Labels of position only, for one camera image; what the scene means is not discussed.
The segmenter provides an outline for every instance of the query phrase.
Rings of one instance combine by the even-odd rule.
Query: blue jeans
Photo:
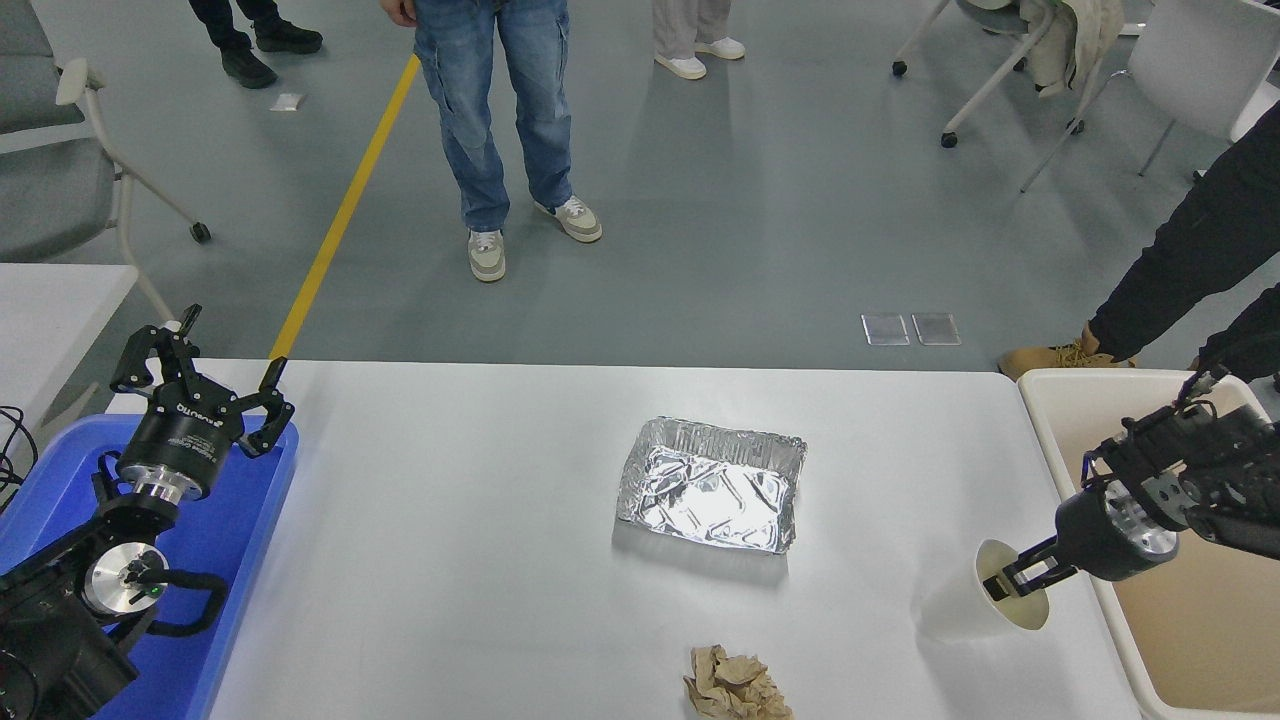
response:
[[[500,229],[511,201],[493,143],[489,86],[497,26],[516,91],[516,129],[534,201],[553,209],[573,193],[568,183],[567,0],[413,0],[413,53],[440,108],[444,156],[462,191],[462,222]]]

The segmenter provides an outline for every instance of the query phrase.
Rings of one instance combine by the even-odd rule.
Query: blue bin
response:
[[[97,500],[90,477],[99,456],[124,450],[140,415],[83,418],[49,445],[18,496],[0,516],[0,568],[10,570],[93,515]],[[244,418],[246,432],[262,416]],[[156,546],[172,568],[215,573],[230,593],[218,623],[189,638],[146,635],[129,660],[140,678],[95,715],[100,720],[204,720],[212,707],[227,667],[236,630],[266,553],[275,520],[293,478],[298,430],[291,423],[271,452],[250,460],[232,450],[214,491],[205,500],[183,502],[178,524],[161,533]],[[159,619],[189,623],[200,616],[207,594],[170,588],[160,601]]]

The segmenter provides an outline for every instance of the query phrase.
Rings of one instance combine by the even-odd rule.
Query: denim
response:
[[[1098,350],[1132,357],[1197,302],[1280,252],[1280,104],[1210,167],[1089,320]],[[1199,350],[1252,380],[1280,370],[1280,286]]]
[[[563,205],[573,193],[564,100],[567,0],[413,0],[413,53],[440,109],[440,140],[462,193],[463,224],[476,232],[502,229],[511,209],[490,131],[495,27],[516,91],[529,193],[547,209]]]

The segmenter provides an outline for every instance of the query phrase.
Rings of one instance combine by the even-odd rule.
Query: white chair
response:
[[[1112,73],[1085,99],[1071,126],[1112,78],[1129,77],[1172,117],[1138,174],[1146,174],[1174,124],[1235,142],[1280,101],[1266,82],[1280,58],[1280,10],[1256,0],[1160,0],[1134,41],[1129,68]],[[1019,188],[1027,192],[1070,136],[1068,127]]]
[[[996,68],[996,72],[987,78],[987,82],[978,88],[978,92],[975,92],[973,97],[970,97],[969,101],[965,102],[964,106],[960,108],[960,110],[947,122],[946,127],[942,128],[942,147],[956,146],[960,141],[956,135],[956,129],[960,127],[960,123],[963,123],[965,118],[968,118],[969,114],[973,113],[973,110],[977,109],[993,90],[996,90],[1000,81],[1005,79],[1009,73],[1021,70],[1027,65],[1027,53],[1041,41],[1046,32],[1048,32],[1050,23],[1041,23],[1038,28],[1030,31],[1027,26],[1027,20],[1024,20],[1020,15],[1019,4],[1029,3],[1042,5],[1044,6],[1046,13],[1052,13],[1048,8],[1048,0],[1020,0],[1020,3],[1015,0],[1012,4],[997,10],[979,8],[969,0],[938,0],[938,4],[933,6],[929,14],[925,15],[924,20],[915,28],[915,32],[911,33],[911,37],[906,40],[906,44],[902,45],[902,47],[900,47],[893,55],[893,77],[906,74],[906,55],[914,50],[916,45],[919,45],[920,40],[924,38],[924,35],[933,26],[933,22],[940,14],[942,14],[942,10],[947,6],[947,4],[952,1],[986,31],[995,35],[1020,36],[1023,40],[1016,47],[1014,47],[1009,59]],[[1094,68],[1094,72],[1091,74],[1091,81],[1096,77],[1096,73],[1097,68]],[[1080,127],[1083,126],[1076,127],[1076,132],[1079,132]]]
[[[138,287],[163,319],[172,320],[173,311],[129,246],[134,181],[186,218],[197,242],[209,240],[209,228],[111,145],[97,101],[101,82],[88,64],[72,60],[60,78],[58,73],[31,3],[0,0],[0,261],[52,258],[114,227],[125,260],[138,268]],[[68,133],[50,129],[81,123],[84,114],[92,127],[88,137],[68,140]]]

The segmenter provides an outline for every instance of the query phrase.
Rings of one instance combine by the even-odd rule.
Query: person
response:
[[[1012,379],[1037,368],[1133,368],[1139,350],[1197,302],[1230,290],[1280,251],[1280,102],[1196,183],[1080,337],[1005,354]],[[1220,364],[1248,382],[1280,370],[1280,284],[1262,292],[1193,368]]]
[[[676,73],[698,79],[707,65],[695,53],[740,60],[746,46],[728,36],[731,0],[653,0],[653,59]]]
[[[223,69],[243,87],[260,88],[275,82],[276,74],[253,55],[248,36],[236,29],[230,0],[189,0],[196,18],[205,23],[209,40],[223,55]],[[236,0],[253,26],[257,49],[262,53],[310,55],[320,50],[324,36],[280,19],[274,0]]]
[[[471,273],[507,273],[502,227],[511,202],[490,132],[489,85],[497,26],[516,91],[516,131],[535,206],[579,242],[604,231],[570,184],[570,113],[564,100],[567,0],[379,0],[392,22],[416,27],[413,53],[440,110],[444,156],[462,193]]]

